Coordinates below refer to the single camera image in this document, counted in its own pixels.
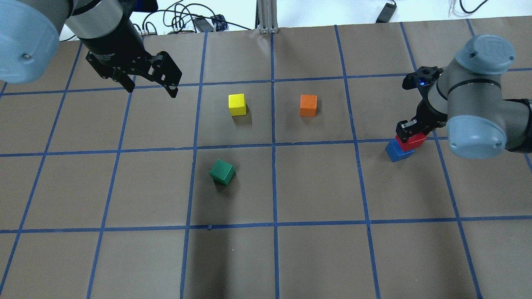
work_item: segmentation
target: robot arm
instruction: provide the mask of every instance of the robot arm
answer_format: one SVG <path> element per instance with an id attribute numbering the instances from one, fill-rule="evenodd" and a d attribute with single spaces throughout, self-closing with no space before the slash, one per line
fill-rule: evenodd
<path id="1" fill-rule="evenodd" d="M 6 82 L 42 76 L 66 23 L 89 49 L 86 59 L 103 79 L 132 92 L 135 83 L 129 75 L 138 75 L 159 83 L 171 97 L 177 95 L 181 71 L 167 52 L 151 56 L 144 49 L 118 0 L 0 0 L 0 15 L 0 79 Z M 27 30 L 29 23 L 35 30 Z"/>
<path id="2" fill-rule="evenodd" d="M 485 159 L 504 149 L 532 152 L 532 101 L 502 99 L 501 75 L 515 55 L 507 40 L 480 35 L 471 38 L 445 70 L 421 67 L 407 75 L 403 88 L 418 88 L 423 100 L 411 121 L 397 124 L 401 148 L 418 147 L 422 142 L 411 140 L 447 125 L 449 147 L 462 157 Z"/>

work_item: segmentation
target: metal post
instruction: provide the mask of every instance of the metal post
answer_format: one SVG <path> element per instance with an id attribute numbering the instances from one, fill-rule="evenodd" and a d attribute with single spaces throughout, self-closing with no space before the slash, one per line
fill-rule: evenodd
<path id="1" fill-rule="evenodd" d="M 259 32 L 262 34 L 277 33 L 277 0 L 257 0 L 259 15 Z"/>

